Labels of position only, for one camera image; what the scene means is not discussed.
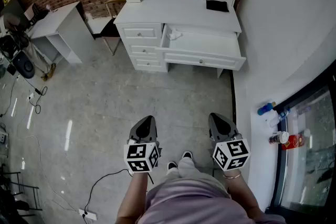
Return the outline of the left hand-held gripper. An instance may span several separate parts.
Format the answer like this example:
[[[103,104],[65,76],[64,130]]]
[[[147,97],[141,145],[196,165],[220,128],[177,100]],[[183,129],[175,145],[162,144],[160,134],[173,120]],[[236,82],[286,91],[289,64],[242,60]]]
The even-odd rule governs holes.
[[[158,165],[161,148],[156,120],[149,115],[132,127],[124,145],[124,162],[131,173],[149,173]]]

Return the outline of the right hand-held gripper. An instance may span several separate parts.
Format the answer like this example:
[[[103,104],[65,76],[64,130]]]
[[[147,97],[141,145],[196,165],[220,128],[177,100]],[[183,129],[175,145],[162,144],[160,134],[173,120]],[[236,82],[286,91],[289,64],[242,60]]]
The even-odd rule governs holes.
[[[229,118],[211,113],[208,117],[212,158],[223,171],[240,169],[250,158],[248,142]]]

